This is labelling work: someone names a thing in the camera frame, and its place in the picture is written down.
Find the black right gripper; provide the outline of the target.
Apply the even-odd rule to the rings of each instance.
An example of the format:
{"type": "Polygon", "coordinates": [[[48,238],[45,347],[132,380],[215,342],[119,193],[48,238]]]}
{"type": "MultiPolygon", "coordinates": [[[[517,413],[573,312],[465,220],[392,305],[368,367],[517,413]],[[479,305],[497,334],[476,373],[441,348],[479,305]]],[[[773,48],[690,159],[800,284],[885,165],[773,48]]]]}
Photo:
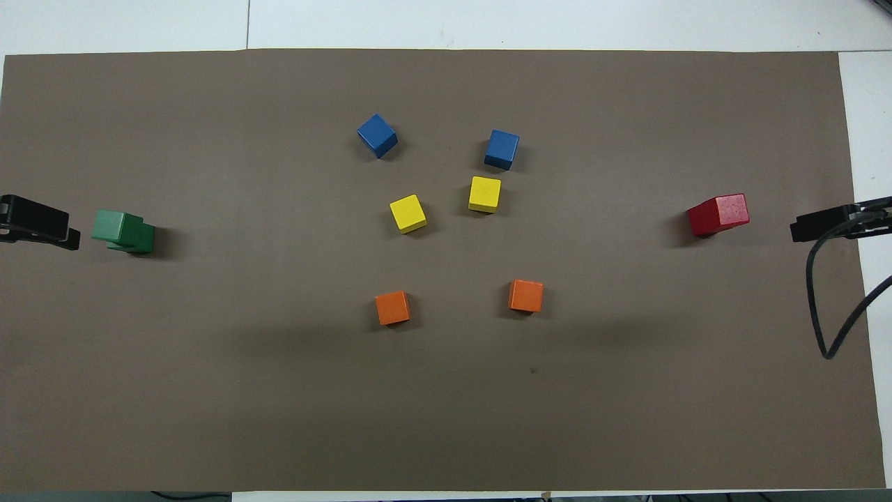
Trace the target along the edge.
{"type": "Polygon", "coordinates": [[[848,222],[851,214],[861,215],[853,229],[853,239],[876,237],[891,233],[892,197],[880,197],[868,201],[845,204],[844,208],[828,208],[818,212],[801,214],[790,223],[791,239],[795,243],[816,241],[821,235],[841,223],[848,222]]]}

